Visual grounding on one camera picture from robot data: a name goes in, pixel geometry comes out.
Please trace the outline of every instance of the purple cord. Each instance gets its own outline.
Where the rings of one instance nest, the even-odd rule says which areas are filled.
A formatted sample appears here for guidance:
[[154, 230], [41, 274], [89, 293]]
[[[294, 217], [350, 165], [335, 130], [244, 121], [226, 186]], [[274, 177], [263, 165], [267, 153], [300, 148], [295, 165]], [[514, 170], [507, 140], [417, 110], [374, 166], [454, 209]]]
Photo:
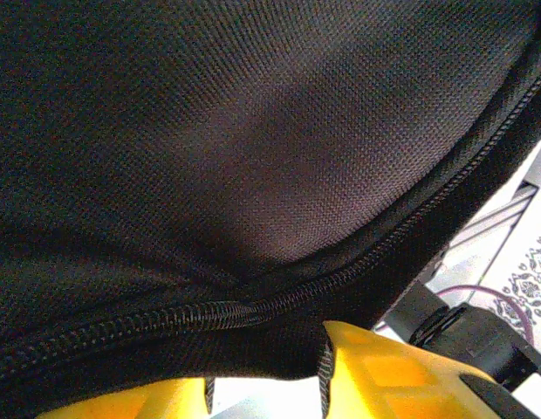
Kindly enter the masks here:
[[[518, 304], [513, 301], [512, 298], [500, 293], [499, 291], [492, 290], [491, 288], [486, 288], [485, 286], [481, 285], [455, 285], [450, 286], [449, 288], [446, 288], [444, 290], [439, 291], [436, 295], [442, 296], [445, 294], [448, 294], [450, 292], [454, 291], [478, 291], [478, 292], [485, 292], [487, 294], [491, 294], [494, 297], [498, 297], [499, 299], [502, 299], [505, 301], [509, 307], [513, 309], [513, 311], [517, 314], [519, 320], [521, 321], [521, 324], [524, 328], [524, 336], [526, 338], [526, 341], [529, 342], [531, 345], [534, 346], [534, 333], [532, 332], [532, 324], [529, 321], [529, 318], [526, 317], [526, 314], [524, 314], [523, 310], [521, 310], [521, 307], [518, 306]], [[380, 332], [382, 330], [385, 330], [388, 327], [388, 325], [383, 325], [380, 327], [377, 327], [375, 329], [375, 332]]]

